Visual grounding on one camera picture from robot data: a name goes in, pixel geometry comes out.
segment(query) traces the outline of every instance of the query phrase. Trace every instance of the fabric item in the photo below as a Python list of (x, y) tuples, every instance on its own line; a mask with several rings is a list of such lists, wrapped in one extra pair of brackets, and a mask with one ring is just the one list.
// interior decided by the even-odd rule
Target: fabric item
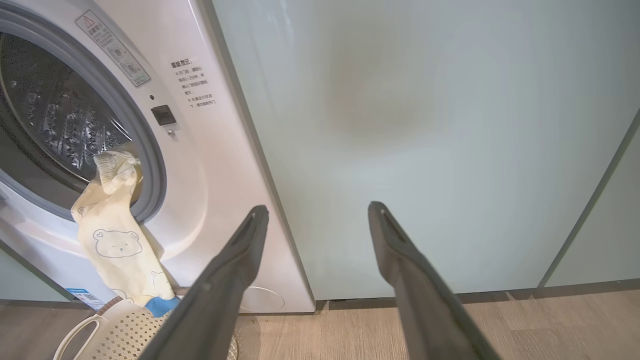
[(173, 297), (173, 299), (171, 300), (154, 297), (149, 300), (149, 302), (147, 302), (147, 305), (145, 305), (145, 307), (149, 311), (151, 311), (151, 314), (154, 316), (154, 318), (159, 318), (169, 311), (175, 309), (175, 307), (178, 306), (179, 302), (180, 300), (178, 299), (178, 297)]
[[(137, 197), (140, 161), (132, 143), (104, 151), (94, 157), (98, 175), (71, 208), (78, 224), (78, 240), (102, 280), (118, 296), (145, 306), (153, 298), (167, 302), (175, 295), (147, 238), (131, 215)], [(154, 316), (173, 309), (167, 302), (152, 306)]]

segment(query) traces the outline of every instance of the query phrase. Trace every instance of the washing machine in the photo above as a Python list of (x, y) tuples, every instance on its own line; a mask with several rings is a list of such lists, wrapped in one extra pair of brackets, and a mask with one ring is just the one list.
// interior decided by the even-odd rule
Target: washing machine
[(265, 204), (241, 310), (315, 310), (216, 21), (199, 0), (0, 2), (0, 239), (93, 307), (116, 294), (70, 208), (93, 156), (131, 141), (143, 172), (131, 212), (174, 286), (189, 287)]

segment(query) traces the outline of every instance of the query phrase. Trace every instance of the cartoon bear face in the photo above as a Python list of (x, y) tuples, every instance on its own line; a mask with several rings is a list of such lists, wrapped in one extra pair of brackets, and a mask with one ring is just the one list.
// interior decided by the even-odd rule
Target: cartoon bear face
[(96, 230), (93, 238), (97, 240), (95, 250), (105, 258), (127, 258), (142, 252), (140, 238), (133, 231)]

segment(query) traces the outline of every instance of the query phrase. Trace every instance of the cabinet door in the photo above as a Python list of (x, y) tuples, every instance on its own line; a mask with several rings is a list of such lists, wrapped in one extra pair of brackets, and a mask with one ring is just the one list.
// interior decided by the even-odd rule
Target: cabinet door
[(640, 104), (638, 2), (213, 3), (317, 299), (393, 295), (371, 200), (454, 292), (537, 286)]
[(19, 260), (23, 259), (11, 248), (0, 243), (0, 300), (69, 301), (59, 290), (36, 276)]
[(640, 136), (636, 133), (546, 286), (637, 279), (639, 259)]

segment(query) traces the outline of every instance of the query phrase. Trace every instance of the warning label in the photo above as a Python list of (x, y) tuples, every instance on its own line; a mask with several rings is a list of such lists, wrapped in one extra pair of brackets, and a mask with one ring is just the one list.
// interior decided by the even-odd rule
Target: warning label
[(138, 86), (151, 80), (149, 74), (109, 28), (91, 11), (76, 20), (78, 25), (115, 62), (120, 70)]

